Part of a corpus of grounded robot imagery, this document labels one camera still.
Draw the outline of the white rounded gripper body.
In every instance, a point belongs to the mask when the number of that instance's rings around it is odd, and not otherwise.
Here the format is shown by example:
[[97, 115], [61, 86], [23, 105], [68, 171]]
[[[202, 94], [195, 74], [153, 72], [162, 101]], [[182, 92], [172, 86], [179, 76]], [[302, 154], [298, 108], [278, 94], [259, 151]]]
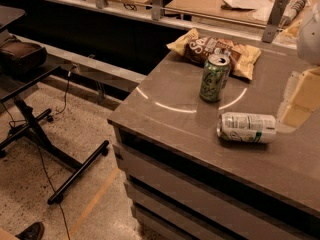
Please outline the white rounded gripper body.
[[297, 54], [309, 64], [320, 65], [320, 2], [312, 6], [300, 24]]

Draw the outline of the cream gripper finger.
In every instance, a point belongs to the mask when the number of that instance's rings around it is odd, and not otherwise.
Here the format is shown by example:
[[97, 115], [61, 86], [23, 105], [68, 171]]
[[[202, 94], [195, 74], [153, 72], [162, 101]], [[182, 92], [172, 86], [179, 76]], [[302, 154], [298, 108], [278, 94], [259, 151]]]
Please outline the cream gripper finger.
[[320, 107], [320, 67], [293, 72], [284, 93], [281, 122], [300, 127]]

